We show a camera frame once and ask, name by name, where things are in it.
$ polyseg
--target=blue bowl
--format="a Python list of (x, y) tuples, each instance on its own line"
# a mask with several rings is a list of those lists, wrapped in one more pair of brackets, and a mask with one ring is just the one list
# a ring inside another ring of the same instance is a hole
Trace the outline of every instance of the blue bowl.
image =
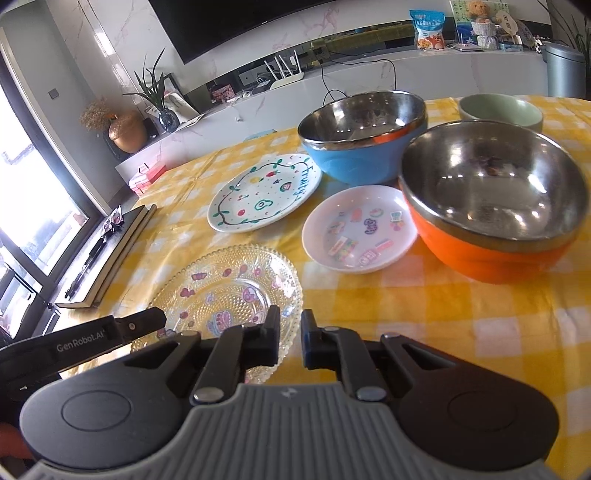
[(357, 186), (395, 179), (407, 145), (426, 129), (419, 96), (369, 92), (319, 108), (302, 120), (298, 135), (323, 172)]

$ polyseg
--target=orange bowl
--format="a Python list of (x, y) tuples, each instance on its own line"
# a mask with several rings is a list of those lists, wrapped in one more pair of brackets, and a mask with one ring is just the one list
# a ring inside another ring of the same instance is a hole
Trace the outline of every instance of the orange bowl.
[(529, 280), (554, 265), (572, 243), (545, 252), (499, 252), (445, 233), (421, 217), (412, 206), (410, 213), (418, 234), (439, 260), (467, 277), (487, 283)]
[(499, 122), (452, 122), (419, 135), (402, 156), (400, 185), (435, 256), (487, 283), (550, 268), (589, 208), (583, 173), (564, 149)]

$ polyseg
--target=book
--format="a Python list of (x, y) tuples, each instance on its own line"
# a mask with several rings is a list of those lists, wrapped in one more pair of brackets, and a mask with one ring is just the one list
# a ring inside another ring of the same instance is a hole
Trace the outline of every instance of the book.
[[(98, 248), (103, 234), (103, 224), (99, 226), (90, 236), (86, 245), (82, 248), (80, 253), (76, 256), (70, 268), (68, 268), (63, 287), (54, 302), (56, 306), (63, 309), (75, 309), (91, 307), (95, 301), (105, 278), (117, 262), (122, 251), (125, 249), (129, 240), (138, 229), (142, 220), (148, 213), (148, 208), (145, 205), (137, 207), (130, 212), (123, 214), (123, 227), (115, 232), (104, 244), (102, 249)], [(96, 251), (99, 251), (96, 258), (88, 263), (89, 257)], [(77, 288), (74, 289), (74, 294), (70, 298), (66, 298), (66, 292), (70, 289), (72, 283), (83, 271), (83, 276), (78, 282)]]
[(125, 248), (121, 251), (121, 253), (117, 257), (117, 260), (115, 261), (115, 263), (111, 267), (111, 270), (109, 271), (109, 273), (105, 277), (103, 284), (100, 286), (99, 291), (96, 294), (95, 300), (92, 302), (93, 307), (98, 306), (102, 302), (103, 297), (105, 296), (105, 293), (107, 292), (107, 289), (109, 288), (109, 286), (113, 282), (115, 275), (117, 275), (117, 272), (119, 271), (121, 265), (125, 261), (125, 257), (127, 257), (127, 254), (131, 251), (132, 247), (135, 244), (135, 241), (138, 239), (139, 235), (144, 230), (145, 226), (148, 224), (150, 219), (156, 213), (156, 208), (157, 208), (156, 205), (152, 205), (150, 207), (150, 209), (148, 210), (148, 213), (146, 213), (144, 219), (138, 225), (135, 232), (133, 233), (133, 235), (129, 239), (129, 242), (127, 242), (127, 245), (125, 245)]

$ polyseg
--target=teddy bear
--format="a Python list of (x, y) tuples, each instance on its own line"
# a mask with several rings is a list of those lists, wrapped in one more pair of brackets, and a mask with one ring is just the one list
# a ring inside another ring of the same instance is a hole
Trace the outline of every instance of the teddy bear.
[(476, 23), (491, 23), (491, 10), (485, 2), (473, 0), (467, 5), (468, 17)]

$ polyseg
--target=table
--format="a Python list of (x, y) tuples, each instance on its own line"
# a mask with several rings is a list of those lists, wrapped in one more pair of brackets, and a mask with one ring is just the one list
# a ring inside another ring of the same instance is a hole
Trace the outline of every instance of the table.
[[(544, 133), (570, 151), (591, 173), (591, 103), (528, 98), (545, 114)], [(430, 126), (459, 119), (454, 99), (427, 102)], [(158, 205), (97, 309), (64, 312), (58, 328), (147, 307), (163, 284), (202, 255), (228, 245), (275, 248), (295, 265), (304, 307), (321, 326), (355, 329), (365, 339), (397, 331), (477, 365), (538, 388), (560, 415), (560, 433), (548, 464), (564, 479), (591, 466), (591, 221), (547, 274), (525, 284), (489, 285), (443, 265), (418, 239), (389, 268), (343, 275), (312, 262), (301, 245), (301, 227), (326, 197), (346, 186), (324, 176), (315, 194), (294, 213), (260, 230), (228, 235), (207, 223), (214, 194), (243, 169), (267, 155), (303, 151), (296, 129), (244, 142), (198, 158), (163, 175), (138, 205)], [(123, 355), (122, 348), (77, 371)], [(328, 371), (301, 365), (300, 343), (270, 383), (334, 380)]]

